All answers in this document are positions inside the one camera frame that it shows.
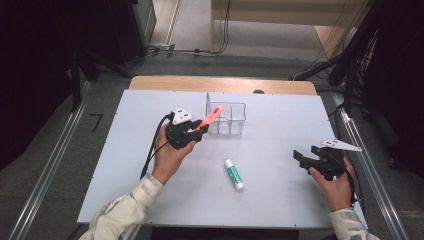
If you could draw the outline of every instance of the person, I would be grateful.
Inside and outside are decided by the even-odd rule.
[[[167,142],[165,128],[166,125],[159,131],[155,150]],[[135,239],[149,208],[181,166],[184,158],[193,151],[195,144],[192,141],[179,150],[166,144],[157,151],[152,173],[147,173],[131,192],[105,205],[92,218],[88,231],[80,240]],[[352,165],[346,159],[344,162],[347,170],[353,175]],[[310,168],[309,172],[321,187],[331,210],[329,216],[337,239],[378,239],[366,230],[351,208],[350,185],[346,174],[334,181],[327,181],[316,169]]]

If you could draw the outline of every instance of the green label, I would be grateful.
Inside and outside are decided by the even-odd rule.
[[[241,183],[241,177],[238,175],[237,169],[234,166],[231,166],[227,169],[228,174],[230,174],[231,180],[233,180],[234,185]]]

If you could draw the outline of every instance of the sleeve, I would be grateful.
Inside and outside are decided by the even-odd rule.
[[[134,239],[149,208],[165,187],[146,174],[129,193],[106,204],[92,219],[80,240]]]
[[[345,208],[330,213],[330,220],[339,240],[379,240],[378,237],[368,232],[352,208]]]

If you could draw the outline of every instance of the desk organizer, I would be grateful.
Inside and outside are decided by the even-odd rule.
[[[209,134],[242,134],[246,121],[246,104],[232,102],[210,102],[206,104],[206,115],[216,106],[224,107],[222,113],[209,126]]]

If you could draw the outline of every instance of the white panel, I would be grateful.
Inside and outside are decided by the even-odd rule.
[[[242,135],[210,135],[196,144],[150,209],[146,223],[172,226],[330,228],[328,209],[293,149],[333,139],[319,96],[210,93],[212,102],[246,103]],[[138,182],[157,124],[180,106],[205,117],[206,93],[125,91],[78,222]],[[224,169],[231,158],[246,185],[237,192]]]

